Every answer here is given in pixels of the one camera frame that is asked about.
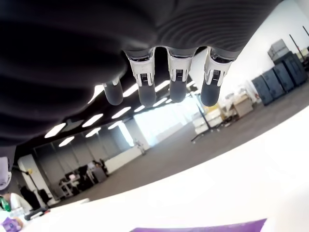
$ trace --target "robotic hand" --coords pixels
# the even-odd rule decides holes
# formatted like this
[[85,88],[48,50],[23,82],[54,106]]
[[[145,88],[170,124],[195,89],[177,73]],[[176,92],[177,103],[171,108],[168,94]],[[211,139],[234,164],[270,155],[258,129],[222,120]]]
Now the robotic hand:
[[84,110],[95,85],[109,103],[122,102],[122,52],[141,103],[152,106],[155,48],[168,51],[170,98],[181,102],[193,56],[206,46],[201,100],[214,105],[230,65],[280,1],[0,1],[0,190],[14,147]]

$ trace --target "ceiling light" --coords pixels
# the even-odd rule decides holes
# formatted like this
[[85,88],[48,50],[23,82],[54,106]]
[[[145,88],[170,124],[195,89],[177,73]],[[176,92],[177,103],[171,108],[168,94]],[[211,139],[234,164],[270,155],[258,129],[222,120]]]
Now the ceiling light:
[[122,121],[115,122],[114,124],[112,124],[111,126],[109,126],[107,129],[111,130],[111,129],[113,129],[113,128],[119,126],[121,123],[122,123]]
[[194,81],[191,81],[190,83],[188,83],[187,87],[190,87],[191,85],[194,85]]
[[127,112],[127,111],[130,110],[130,109],[131,109],[130,106],[129,106],[129,107],[123,108],[121,111],[119,111],[117,114],[115,114],[115,115],[112,117],[112,119],[115,119],[115,118],[120,117],[121,115],[123,115],[125,112]]
[[155,91],[160,91],[161,89],[163,89],[165,86],[168,86],[169,85],[169,81],[164,81],[162,82],[161,84],[159,84],[157,87],[155,87]]
[[52,128],[45,136],[44,138],[49,138],[49,137],[53,137],[55,136],[56,134],[59,133],[59,131],[62,130],[62,128],[64,128],[66,126],[66,123],[61,123],[57,126],[55,126],[54,128]]
[[160,101],[156,102],[153,107],[158,106],[159,104],[162,104],[163,102],[165,102],[168,98],[162,98]]
[[74,136],[66,138],[62,141],[62,143],[59,144],[59,147],[67,145],[69,142],[71,142],[74,139]]
[[136,90],[139,89],[139,86],[137,84],[132,85],[128,90],[124,92],[124,97],[130,96],[132,93],[134,93]]
[[104,86],[103,85],[97,85],[97,86],[95,86],[95,92],[94,92],[94,94],[93,94],[93,96],[92,96],[92,99],[88,102],[88,104],[90,103],[90,102],[92,102],[93,101],[93,99],[94,98],[96,98],[101,92],[103,92],[104,91]]
[[95,133],[97,133],[100,129],[101,129],[101,127],[98,127],[98,128],[93,129],[93,130],[90,131],[85,137],[86,137],[86,138],[91,137],[92,135],[94,135]]
[[143,108],[145,108],[145,106],[141,105],[139,108],[135,109],[134,112],[139,112],[141,111]]
[[89,127],[90,125],[94,124],[95,121],[97,121],[99,118],[101,118],[103,116],[103,114],[99,114],[99,115],[94,115],[91,119],[89,119],[88,121],[86,121],[82,127]]

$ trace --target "white table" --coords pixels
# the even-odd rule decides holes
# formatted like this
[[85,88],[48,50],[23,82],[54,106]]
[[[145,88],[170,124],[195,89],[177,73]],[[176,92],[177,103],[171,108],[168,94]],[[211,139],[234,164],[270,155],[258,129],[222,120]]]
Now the white table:
[[46,215],[23,231],[128,232],[135,227],[200,227],[269,217],[280,198],[309,176],[308,118],[307,107],[196,167],[71,211]]

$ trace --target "person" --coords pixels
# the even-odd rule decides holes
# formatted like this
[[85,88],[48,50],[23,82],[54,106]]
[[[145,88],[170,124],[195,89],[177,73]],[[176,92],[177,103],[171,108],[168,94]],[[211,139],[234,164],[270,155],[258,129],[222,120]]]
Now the person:
[[0,210],[11,211],[23,208],[25,213],[32,210],[31,205],[16,193],[5,193],[0,195]]
[[137,146],[142,155],[146,154],[143,144],[136,138],[134,139],[134,146]]

